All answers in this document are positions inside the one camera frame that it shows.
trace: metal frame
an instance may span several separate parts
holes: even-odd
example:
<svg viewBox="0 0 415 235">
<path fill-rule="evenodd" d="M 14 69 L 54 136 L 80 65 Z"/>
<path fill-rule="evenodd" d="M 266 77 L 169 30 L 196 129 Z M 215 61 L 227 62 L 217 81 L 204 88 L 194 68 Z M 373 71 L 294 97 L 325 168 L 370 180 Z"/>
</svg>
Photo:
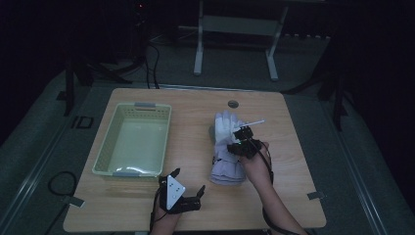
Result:
<svg viewBox="0 0 415 235">
<path fill-rule="evenodd" d="M 272 36 L 271 46 L 265 50 L 266 62 L 268 64 L 271 80 L 278 80 L 277 68 L 274 61 L 274 53 L 281 30 L 287 16 L 288 7 L 284 7 L 279 21 L 228 18 L 204 15 L 204 0 L 199 1 L 199 26 L 198 26 L 198 47 L 196 50 L 194 75 L 202 74 L 202 63 L 204 58 L 204 31 L 219 31 L 231 33 L 244 33 L 254 35 Z"/>
</svg>

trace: human arm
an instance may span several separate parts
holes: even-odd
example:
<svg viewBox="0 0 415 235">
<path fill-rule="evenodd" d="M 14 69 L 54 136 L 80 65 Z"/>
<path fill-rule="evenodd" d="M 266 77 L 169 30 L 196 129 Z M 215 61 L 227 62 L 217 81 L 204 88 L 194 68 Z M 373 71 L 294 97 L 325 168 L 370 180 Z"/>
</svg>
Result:
<svg viewBox="0 0 415 235">
<path fill-rule="evenodd" d="M 260 151 L 270 165 L 271 160 L 267 154 L 268 146 L 268 143 L 263 143 Z M 271 222 L 282 229 L 306 235 L 304 229 L 302 229 L 299 223 L 293 218 L 291 213 L 284 206 L 278 193 L 275 191 L 268 168 L 261 155 L 256 154 L 251 159 L 241 157 L 240 162 L 245 169 L 248 179 L 256 189 L 262 202 L 262 206 Z M 273 235 L 281 234 L 273 229 L 271 229 L 271 231 Z"/>
<path fill-rule="evenodd" d="M 171 235 L 174 232 L 177 222 L 179 221 L 181 213 L 169 214 L 160 208 L 159 199 L 157 199 L 154 211 L 153 229 L 150 235 Z"/>
</svg>

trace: white table leg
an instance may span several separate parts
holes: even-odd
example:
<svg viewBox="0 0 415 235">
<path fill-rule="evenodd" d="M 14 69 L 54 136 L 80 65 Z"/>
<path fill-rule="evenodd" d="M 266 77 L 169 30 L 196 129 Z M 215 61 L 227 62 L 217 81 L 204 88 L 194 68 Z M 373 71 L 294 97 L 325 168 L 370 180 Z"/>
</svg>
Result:
<svg viewBox="0 0 415 235">
<path fill-rule="evenodd" d="M 202 61 L 204 59 L 204 1 L 199 1 L 199 27 L 198 27 L 198 48 L 196 49 L 194 75 L 202 73 Z"/>
<path fill-rule="evenodd" d="M 281 30 L 284 25 L 284 20 L 287 16 L 287 12 L 288 12 L 288 7 L 285 7 L 283 9 L 280 22 L 278 22 L 278 25 L 275 27 L 275 33 L 273 36 L 272 45 L 269 49 L 265 50 L 265 56 L 266 56 L 266 62 L 268 64 L 269 76 L 271 77 L 271 80 L 273 81 L 278 80 L 277 68 L 275 67 L 275 61 L 274 61 L 274 53 L 277 47 L 278 39 L 281 36 Z"/>
</svg>

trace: white tag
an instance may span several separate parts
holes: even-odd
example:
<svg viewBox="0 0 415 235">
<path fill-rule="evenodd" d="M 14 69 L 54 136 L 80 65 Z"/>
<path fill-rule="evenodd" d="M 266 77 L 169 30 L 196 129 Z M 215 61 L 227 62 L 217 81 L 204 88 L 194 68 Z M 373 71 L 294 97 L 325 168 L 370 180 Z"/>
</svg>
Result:
<svg viewBox="0 0 415 235">
<path fill-rule="evenodd" d="M 170 210 L 183 195 L 186 188 L 171 175 L 167 177 L 167 209 Z"/>
</svg>

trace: plastic basket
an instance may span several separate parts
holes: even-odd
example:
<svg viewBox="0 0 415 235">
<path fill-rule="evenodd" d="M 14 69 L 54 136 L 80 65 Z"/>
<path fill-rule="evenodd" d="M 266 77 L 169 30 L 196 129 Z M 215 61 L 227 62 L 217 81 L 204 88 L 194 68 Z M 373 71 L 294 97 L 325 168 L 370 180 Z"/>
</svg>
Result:
<svg viewBox="0 0 415 235">
<path fill-rule="evenodd" d="M 162 172 L 171 106 L 119 103 L 92 171 L 111 176 L 156 178 Z"/>
</svg>

